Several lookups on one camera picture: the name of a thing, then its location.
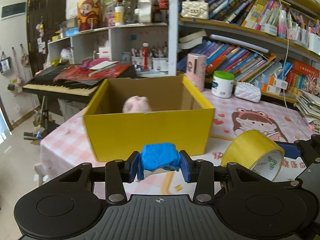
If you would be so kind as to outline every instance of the crosshair marking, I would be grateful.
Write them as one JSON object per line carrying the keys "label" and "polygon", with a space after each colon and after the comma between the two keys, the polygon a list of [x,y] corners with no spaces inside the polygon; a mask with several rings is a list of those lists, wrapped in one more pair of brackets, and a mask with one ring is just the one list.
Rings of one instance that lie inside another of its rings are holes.
{"label": "crosshair marking", "polygon": [[155,199],[155,201],[157,201],[158,203],[162,203],[165,200],[163,198],[157,198],[157,199]]}

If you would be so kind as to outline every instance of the pink plush toy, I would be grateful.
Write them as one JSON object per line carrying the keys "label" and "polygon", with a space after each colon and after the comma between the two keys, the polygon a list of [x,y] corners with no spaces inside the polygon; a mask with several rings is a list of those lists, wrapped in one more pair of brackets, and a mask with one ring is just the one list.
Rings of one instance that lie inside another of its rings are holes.
{"label": "pink plush toy", "polygon": [[123,113],[148,113],[151,111],[148,98],[138,96],[127,99],[122,109]]}

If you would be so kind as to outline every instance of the pink canister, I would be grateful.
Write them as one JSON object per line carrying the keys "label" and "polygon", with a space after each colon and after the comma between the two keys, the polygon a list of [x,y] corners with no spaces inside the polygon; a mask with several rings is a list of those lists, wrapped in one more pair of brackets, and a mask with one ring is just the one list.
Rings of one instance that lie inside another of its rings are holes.
{"label": "pink canister", "polygon": [[207,66],[207,56],[195,53],[188,54],[187,78],[192,84],[202,92],[204,90],[205,68]]}

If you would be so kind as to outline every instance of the floor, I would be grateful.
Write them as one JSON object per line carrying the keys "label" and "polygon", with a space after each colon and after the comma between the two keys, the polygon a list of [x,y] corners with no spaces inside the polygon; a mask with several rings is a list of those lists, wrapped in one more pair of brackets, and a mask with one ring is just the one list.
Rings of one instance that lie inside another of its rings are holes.
{"label": "floor", "polygon": [[[52,114],[57,124],[63,117]],[[0,144],[0,240],[18,240],[20,230],[14,220],[15,203],[38,185],[33,166],[40,162],[39,146],[23,139],[23,132],[33,130],[32,119],[12,131],[12,136]]]}

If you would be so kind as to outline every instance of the quilted white purse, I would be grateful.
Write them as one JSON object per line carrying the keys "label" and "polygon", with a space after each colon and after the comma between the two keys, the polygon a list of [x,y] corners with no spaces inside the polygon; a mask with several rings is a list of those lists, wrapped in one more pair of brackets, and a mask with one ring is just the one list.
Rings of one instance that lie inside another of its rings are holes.
{"label": "quilted white purse", "polygon": [[207,20],[208,11],[208,3],[204,0],[201,2],[186,0],[182,2],[182,11],[180,14],[182,17]]}
{"label": "quilted white purse", "polygon": [[258,103],[261,99],[261,91],[250,83],[238,82],[235,89],[235,96]]}

